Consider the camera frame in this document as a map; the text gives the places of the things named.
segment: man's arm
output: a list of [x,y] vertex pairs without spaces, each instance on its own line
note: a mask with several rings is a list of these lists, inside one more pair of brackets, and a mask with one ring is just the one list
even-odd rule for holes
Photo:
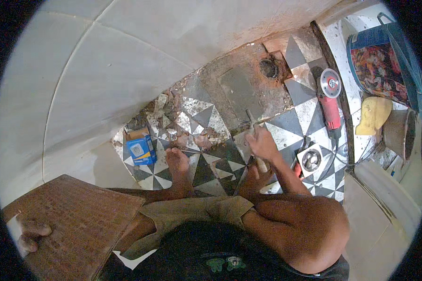
[[263,127],[255,127],[255,136],[246,135],[253,154],[270,162],[285,193],[311,195],[300,179],[283,160],[272,134]]

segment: diamond cutting disc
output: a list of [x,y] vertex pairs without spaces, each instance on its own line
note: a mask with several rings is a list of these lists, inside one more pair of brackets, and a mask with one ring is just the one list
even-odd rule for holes
[[327,68],[320,75],[320,86],[327,97],[337,98],[341,93],[341,78],[339,78],[336,71]]

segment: person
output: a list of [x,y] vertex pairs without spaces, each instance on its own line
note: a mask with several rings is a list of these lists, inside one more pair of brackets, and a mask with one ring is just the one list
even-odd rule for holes
[[[250,166],[237,196],[194,198],[188,158],[178,148],[166,149],[171,188],[114,189],[147,200],[114,250],[136,259],[158,249],[126,272],[126,280],[348,280],[343,207],[311,195],[268,130],[256,127],[246,140],[271,169],[259,173]],[[261,194],[273,173],[283,194]],[[119,262],[108,260],[103,271]],[[102,274],[106,279],[112,278]]]

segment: cardboard box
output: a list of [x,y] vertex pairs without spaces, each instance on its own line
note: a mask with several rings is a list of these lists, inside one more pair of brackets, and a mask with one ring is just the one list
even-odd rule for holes
[[147,127],[127,133],[125,140],[126,149],[128,149],[135,165],[150,165],[157,161]]

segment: man's leg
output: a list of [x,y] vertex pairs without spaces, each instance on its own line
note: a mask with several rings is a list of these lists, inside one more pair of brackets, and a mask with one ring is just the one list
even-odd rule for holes
[[274,249],[285,262],[302,273],[318,273],[340,257],[349,238],[348,219],[334,199],[312,196],[276,149],[270,133],[257,128],[248,138],[254,154],[268,159],[284,194],[259,193],[271,173],[259,174],[255,166],[239,195],[255,205],[242,222],[247,231]]
[[[166,149],[166,162],[172,175],[172,186],[170,188],[157,191],[125,190],[124,193],[144,197],[147,200],[146,204],[192,197],[194,188],[188,178],[189,158],[178,148],[168,148]],[[126,251],[135,241],[155,232],[156,227],[153,220],[137,213],[114,250]]]

